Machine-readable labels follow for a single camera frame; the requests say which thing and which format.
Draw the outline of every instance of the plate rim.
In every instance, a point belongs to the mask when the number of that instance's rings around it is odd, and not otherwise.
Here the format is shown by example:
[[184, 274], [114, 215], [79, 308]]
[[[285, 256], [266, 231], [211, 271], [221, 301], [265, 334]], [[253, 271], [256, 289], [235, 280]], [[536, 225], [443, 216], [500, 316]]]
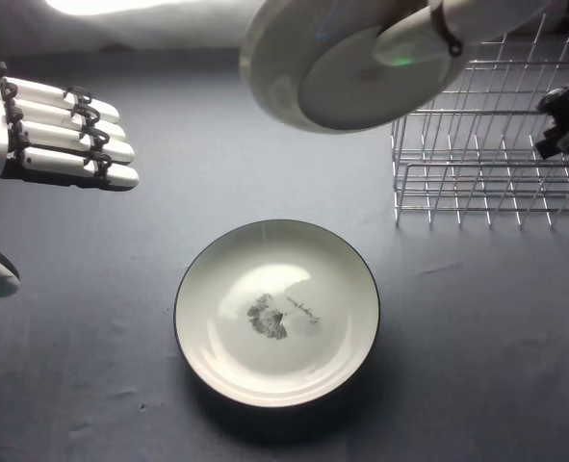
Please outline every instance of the plate rim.
[[[258, 224], [265, 224], [265, 223], [276, 223], [276, 222], [281, 222], [281, 223], [295, 223], [295, 224], [302, 224], [305, 226], [310, 226], [310, 227], [314, 227], [314, 228], [318, 228], [326, 233], [329, 233], [331, 235], [333, 235], [334, 237], [336, 237], [337, 239], [339, 239], [340, 241], [342, 241], [345, 245], [347, 245], [361, 260], [361, 262], [363, 263], [363, 265], [365, 266], [366, 270], [368, 271], [368, 274], [370, 275], [370, 278], [372, 279], [372, 282], [374, 284], [374, 290], [375, 290], [375, 295], [376, 295], [376, 301], [377, 301], [377, 306], [376, 309], [378, 311], [378, 318], [376, 320], [376, 329], [375, 329], [375, 333], [374, 333], [374, 338], [372, 340], [372, 344], [370, 345], [370, 347], [368, 348], [368, 351], [365, 353], [365, 356], [363, 357], [363, 359], [361, 360], [361, 362], [359, 363], [359, 365], [354, 368], [352, 370], [351, 373], [349, 373], [348, 375], [346, 375], [346, 377], [341, 380], [339, 383], [337, 383], [337, 385], [335, 385], [333, 388], [329, 389], [327, 392], [325, 392], [322, 395], [319, 395], [317, 397], [314, 398], [310, 398], [310, 399], [297, 399], [297, 400], [293, 400], [293, 399], [289, 399], [289, 401], [293, 401], [292, 403], [286, 403], [283, 405], [280, 404], [276, 404], [276, 405], [269, 405], [266, 403], [257, 403], [257, 402], [249, 402], [248, 400], [242, 400], [240, 398], [235, 398], [232, 397], [228, 394], [223, 393], [220, 390], [217, 390], [214, 386], [212, 386], [211, 383], [209, 383], [207, 380], [205, 380], [200, 373], [198, 373], [198, 371], [194, 368], [192, 362], [188, 359], [188, 357], [186, 356], [186, 353], [184, 352], [184, 348], [181, 346], [181, 342], [179, 340], [179, 332], [177, 331], [177, 300], [179, 299], [179, 293], [181, 291], [181, 288], [184, 284], [184, 281], [186, 280], [186, 276], [188, 275], [188, 273], [190, 272], [190, 270], [192, 269], [192, 267], [194, 266], [194, 264], [198, 261], [198, 259], [202, 256], [202, 254], [207, 251], [208, 248], [210, 248], [212, 245], [214, 245], [215, 243], [217, 243], [218, 241], [226, 238], [228, 235], [235, 233], [237, 231], [240, 231], [244, 228], [248, 228], [250, 226], [256, 226]], [[179, 283], [179, 287], [177, 288], [177, 293], [175, 294], [175, 299], [173, 301], [174, 306], [173, 306], [173, 310], [172, 310], [172, 325], [173, 325], [173, 329], [174, 329], [174, 333], [175, 333], [175, 342], [177, 343], [177, 347], [179, 348], [179, 351], [181, 352], [181, 356], [183, 357], [184, 361], [186, 362], [186, 364], [190, 367], [190, 369], [192, 370], [193, 374], [198, 377], [200, 379], [200, 381], [207, 385], [211, 390], [213, 390], [214, 392], [216, 392], [218, 395], [220, 395], [221, 397], [230, 399], [231, 401], [235, 401], [238, 402], [240, 404], [246, 405], [246, 406], [251, 406], [251, 407], [256, 407], [256, 408], [263, 408], [263, 409], [284, 409], [284, 408], [297, 408], [300, 407], [304, 404], [308, 404], [311, 402], [316, 402], [320, 399], [324, 399], [329, 397], [330, 395], [332, 395], [334, 392], [336, 392], [337, 390], [339, 390], [340, 388], [342, 388], [342, 386], [344, 386], [346, 383], [348, 383], [350, 381], [350, 379], [355, 376], [357, 374], [357, 372], [359, 371], [359, 369], [361, 369], [361, 367], [365, 364], [365, 362], [368, 359], [368, 356], [370, 356], [370, 353], [374, 350], [375, 345], [376, 345], [376, 340], [378, 338], [378, 332], [380, 331], [380, 325], [381, 325], [381, 316], [382, 316], [382, 303], [380, 300], [380, 291], [378, 290], [378, 285], [376, 284], [376, 279], [374, 277], [374, 273], [372, 272], [372, 269], [370, 268], [370, 266], [368, 265], [368, 262], [366, 262], [365, 258], [363, 258], [363, 256], [359, 253], [359, 251], [354, 248], [354, 246], [352, 246], [346, 239], [344, 239], [343, 237], [341, 237], [340, 235], [336, 234], [333, 231], [330, 231], [322, 226], [319, 226], [318, 224], [314, 224], [314, 223], [310, 223], [309, 221], [303, 221], [303, 220], [299, 220], [299, 219], [289, 219], [289, 218], [273, 218], [273, 219], [261, 219], [261, 220], [257, 220], [257, 221], [253, 221], [251, 223], [247, 223], [247, 224], [243, 224], [241, 226], [238, 226], [234, 229], [231, 229], [230, 231], [227, 231], [226, 233], [222, 234], [221, 236], [219, 236], [218, 238], [214, 239], [213, 241], [211, 241], [208, 245], [206, 245], [192, 260], [192, 262], [188, 265], [188, 267], [186, 268], [186, 271], [184, 272], [183, 277], [181, 278], [181, 282]]]

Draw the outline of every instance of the gray flower motif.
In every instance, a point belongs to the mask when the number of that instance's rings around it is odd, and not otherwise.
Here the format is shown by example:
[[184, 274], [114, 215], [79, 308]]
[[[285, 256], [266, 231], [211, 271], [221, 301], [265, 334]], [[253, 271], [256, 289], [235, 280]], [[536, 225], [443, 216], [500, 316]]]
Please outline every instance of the gray flower motif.
[[273, 297], [269, 294], [263, 294], [256, 300], [247, 310], [249, 322], [259, 334], [264, 334], [268, 339], [282, 340], [287, 337], [286, 328], [282, 325], [284, 315], [280, 313], [272, 305]]

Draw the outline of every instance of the white plate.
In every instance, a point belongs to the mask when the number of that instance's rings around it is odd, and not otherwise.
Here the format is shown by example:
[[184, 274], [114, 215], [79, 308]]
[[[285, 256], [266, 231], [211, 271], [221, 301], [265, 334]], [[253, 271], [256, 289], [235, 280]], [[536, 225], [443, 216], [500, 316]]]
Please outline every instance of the white plate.
[[179, 287], [175, 333], [196, 374], [244, 404], [322, 397], [361, 366], [378, 330], [370, 270], [345, 241], [290, 220], [209, 245]]
[[302, 130], [347, 133], [391, 122], [443, 91], [473, 51], [396, 67], [375, 59], [380, 32], [426, 3], [267, 0], [246, 34], [242, 75], [269, 114]]

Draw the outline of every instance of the metal wire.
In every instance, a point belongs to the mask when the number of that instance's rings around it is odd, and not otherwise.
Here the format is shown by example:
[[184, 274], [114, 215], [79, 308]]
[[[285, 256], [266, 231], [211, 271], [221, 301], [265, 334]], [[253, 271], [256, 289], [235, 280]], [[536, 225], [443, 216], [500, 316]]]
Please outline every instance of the metal wire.
[[396, 224], [404, 212], [470, 216], [524, 226], [544, 214], [569, 218], [569, 156], [534, 151], [548, 119], [535, 110], [549, 90], [569, 85], [565, 33], [542, 16], [530, 37], [482, 44], [460, 78], [422, 109], [391, 124]]

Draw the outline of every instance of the dish rack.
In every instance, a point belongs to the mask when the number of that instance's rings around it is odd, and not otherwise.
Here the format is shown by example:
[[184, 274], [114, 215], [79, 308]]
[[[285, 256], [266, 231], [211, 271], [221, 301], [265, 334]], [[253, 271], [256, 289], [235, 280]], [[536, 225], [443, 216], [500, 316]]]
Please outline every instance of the dish rack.
[[391, 124], [397, 225], [404, 212], [430, 225], [439, 215], [490, 227], [569, 218], [569, 155], [544, 161], [533, 149], [548, 122], [538, 101], [569, 85], [569, 17], [563, 33], [552, 21], [482, 44], [446, 91]]

